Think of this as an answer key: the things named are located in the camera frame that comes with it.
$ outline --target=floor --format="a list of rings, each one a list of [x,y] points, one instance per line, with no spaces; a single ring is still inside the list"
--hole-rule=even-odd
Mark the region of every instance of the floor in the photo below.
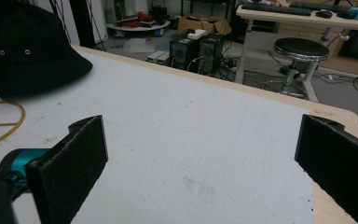
[[[126,46],[129,39],[139,38],[149,48],[166,51],[169,50],[169,42],[176,35],[176,32],[166,29],[163,37],[155,37],[154,32],[132,32],[128,33],[126,37],[115,37],[114,31],[108,30],[108,34],[109,38],[98,46],[100,50],[145,61],[152,52],[145,49],[146,52],[129,53]],[[243,84],[266,91],[276,91],[280,87],[280,81],[283,80],[283,75],[279,70],[283,65],[288,65],[290,61],[274,58],[269,53],[272,43],[279,36],[271,37],[265,35],[265,33],[256,33],[253,36],[255,38],[250,44],[252,48],[249,50],[245,61]],[[242,44],[240,43],[227,41],[223,47],[224,58],[236,62],[241,55],[241,47]],[[222,68],[216,72],[214,77],[232,81],[235,73],[232,70]],[[357,75],[320,67],[313,76],[311,84],[320,104],[347,109],[358,115]],[[293,91],[302,94],[303,91],[299,86],[293,88]]]

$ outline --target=black stool seat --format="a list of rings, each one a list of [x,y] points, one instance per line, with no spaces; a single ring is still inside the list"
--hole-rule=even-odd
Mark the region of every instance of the black stool seat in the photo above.
[[[275,41],[275,51],[302,62],[320,62],[327,59],[329,50],[324,45],[302,38],[282,38]]]

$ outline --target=white table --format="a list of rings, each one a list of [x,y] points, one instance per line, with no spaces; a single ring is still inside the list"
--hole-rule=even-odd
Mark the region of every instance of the white table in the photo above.
[[[110,160],[73,223],[353,223],[294,161],[302,114],[358,137],[352,112],[76,49],[91,72],[12,98],[26,119],[0,142],[0,160],[15,148],[53,147],[69,124],[103,115]],[[0,118],[19,114],[0,106]],[[19,223],[38,223],[32,195],[14,210]]]
[[[245,57],[246,57],[247,50],[249,48],[249,39],[250,39],[249,35],[252,34],[252,27],[253,27],[254,20],[276,21],[281,23],[304,24],[304,25],[325,27],[326,29],[324,32],[324,36],[322,36],[320,40],[320,42],[325,46],[328,44],[333,28],[358,30],[358,21],[342,19],[338,17],[336,13],[333,14],[332,18],[324,19],[315,16],[315,12],[312,12],[312,14],[309,17],[307,17],[307,16],[297,16],[297,15],[289,15],[289,14],[282,14],[282,13],[248,10],[248,9],[242,9],[241,6],[239,6],[236,14],[244,19],[249,19],[248,27],[246,30],[247,37],[245,37],[245,40],[243,42],[240,65],[235,76],[235,82],[240,84],[242,84],[243,81]],[[315,71],[317,65],[318,63],[311,63],[308,68],[307,74],[303,77],[303,86],[307,92],[309,100],[313,102],[317,102],[317,98],[310,84],[310,79],[312,78],[313,72]]]

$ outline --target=black hat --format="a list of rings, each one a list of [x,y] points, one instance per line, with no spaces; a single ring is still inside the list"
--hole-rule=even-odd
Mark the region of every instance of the black hat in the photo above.
[[[91,68],[56,15],[30,4],[0,4],[0,96],[46,91]]]

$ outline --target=stool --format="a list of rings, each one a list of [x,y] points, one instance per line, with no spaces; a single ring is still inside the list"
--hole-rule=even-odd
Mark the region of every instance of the stool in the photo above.
[[[275,41],[274,50],[293,59],[281,86],[280,93],[290,95],[289,86],[293,82],[298,62],[321,62],[327,59],[329,50],[324,45],[302,38],[282,38]]]

